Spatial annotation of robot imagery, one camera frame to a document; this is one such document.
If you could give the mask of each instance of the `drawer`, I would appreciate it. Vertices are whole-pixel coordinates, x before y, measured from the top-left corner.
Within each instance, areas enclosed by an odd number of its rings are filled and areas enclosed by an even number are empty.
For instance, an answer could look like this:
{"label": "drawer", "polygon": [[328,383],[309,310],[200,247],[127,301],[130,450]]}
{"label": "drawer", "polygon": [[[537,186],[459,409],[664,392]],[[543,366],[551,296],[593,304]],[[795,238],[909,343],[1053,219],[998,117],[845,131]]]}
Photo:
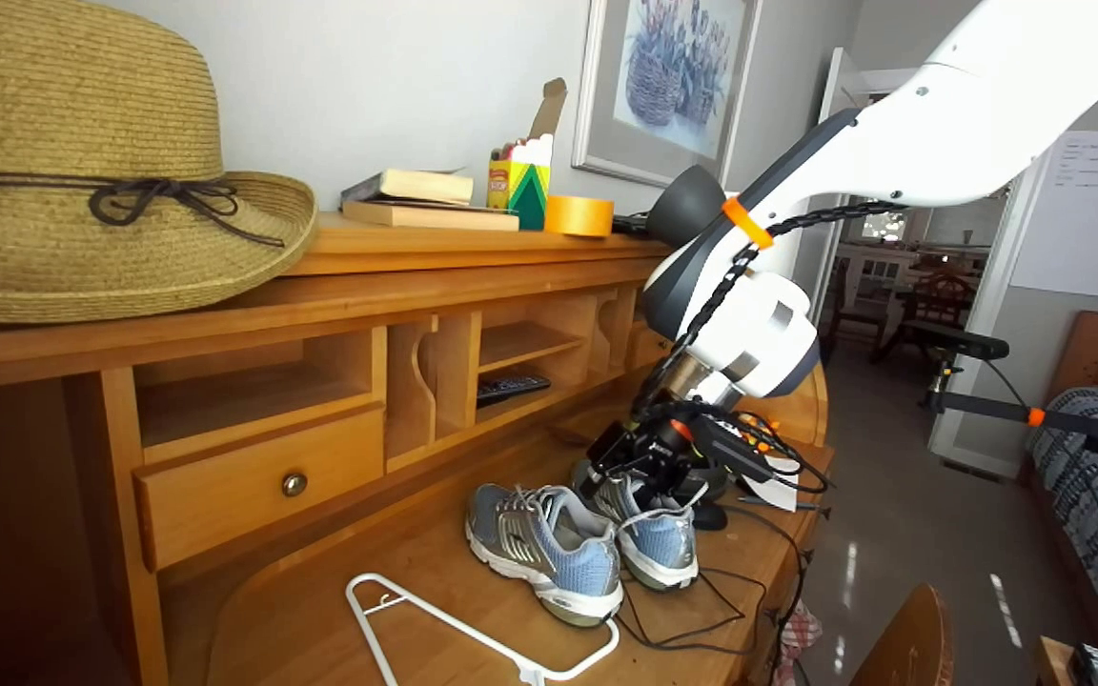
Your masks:
{"label": "drawer", "polygon": [[152,567],[303,516],[382,477],[382,412],[337,414],[143,477]]}

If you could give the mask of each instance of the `book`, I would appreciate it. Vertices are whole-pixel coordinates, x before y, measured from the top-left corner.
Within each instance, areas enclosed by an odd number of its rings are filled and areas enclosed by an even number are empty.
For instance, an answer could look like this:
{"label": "book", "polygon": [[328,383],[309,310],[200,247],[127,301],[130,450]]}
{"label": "book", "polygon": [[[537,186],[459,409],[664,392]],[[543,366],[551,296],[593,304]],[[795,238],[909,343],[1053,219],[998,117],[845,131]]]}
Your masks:
{"label": "book", "polygon": [[361,225],[520,232],[515,212],[443,204],[345,204],[340,212]]}
{"label": "book", "polygon": [[375,204],[375,197],[424,197],[424,204],[469,206],[473,177],[387,169],[340,196],[340,204]]}

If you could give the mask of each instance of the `gray sneaker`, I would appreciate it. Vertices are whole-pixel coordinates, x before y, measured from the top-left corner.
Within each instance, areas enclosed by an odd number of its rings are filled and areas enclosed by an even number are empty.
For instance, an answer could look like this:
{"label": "gray sneaker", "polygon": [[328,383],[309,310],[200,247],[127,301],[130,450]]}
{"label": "gray sneaker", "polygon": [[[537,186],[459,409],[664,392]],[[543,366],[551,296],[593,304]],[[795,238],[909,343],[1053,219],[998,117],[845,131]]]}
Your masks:
{"label": "gray sneaker", "polygon": [[623,608],[614,524],[588,511],[563,486],[476,488],[467,536],[476,561],[509,578],[528,578],[568,625],[598,625]]}
{"label": "gray sneaker", "polygon": [[598,516],[618,526],[623,557],[651,592],[692,588],[698,578],[698,533],[694,507],[673,496],[641,496],[641,473],[595,477],[595,496],[588,500]]}

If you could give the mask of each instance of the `straw hat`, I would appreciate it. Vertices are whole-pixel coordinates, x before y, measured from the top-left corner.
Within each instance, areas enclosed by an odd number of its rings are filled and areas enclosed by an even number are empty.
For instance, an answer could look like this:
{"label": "straw hat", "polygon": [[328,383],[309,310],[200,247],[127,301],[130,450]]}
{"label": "straw hat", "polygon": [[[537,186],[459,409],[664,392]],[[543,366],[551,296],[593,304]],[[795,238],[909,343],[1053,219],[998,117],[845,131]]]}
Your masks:
{"label": "straw hat", "polygon": [[0,0],[0,320],[200,310],[291,268],[312,190],[220,169],[205,60],[75,0]]}

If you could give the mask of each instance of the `floor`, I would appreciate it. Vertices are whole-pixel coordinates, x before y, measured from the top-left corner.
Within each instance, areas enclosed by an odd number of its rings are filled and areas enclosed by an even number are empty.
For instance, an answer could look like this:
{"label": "floor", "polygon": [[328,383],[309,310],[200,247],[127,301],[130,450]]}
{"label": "floor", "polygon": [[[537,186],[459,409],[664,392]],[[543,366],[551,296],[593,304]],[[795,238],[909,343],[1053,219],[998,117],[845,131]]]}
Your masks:
{"label": "floor", "polygon": [[1086,642],[1031,493],[928,455],[928,376],[914,352],[873,366],[863,339],[828,360],[832,524],[804,588],[823,632],[800,684],[852,684],[914,583],[948,608],[959,686],[1037,684],[1037,638]]}

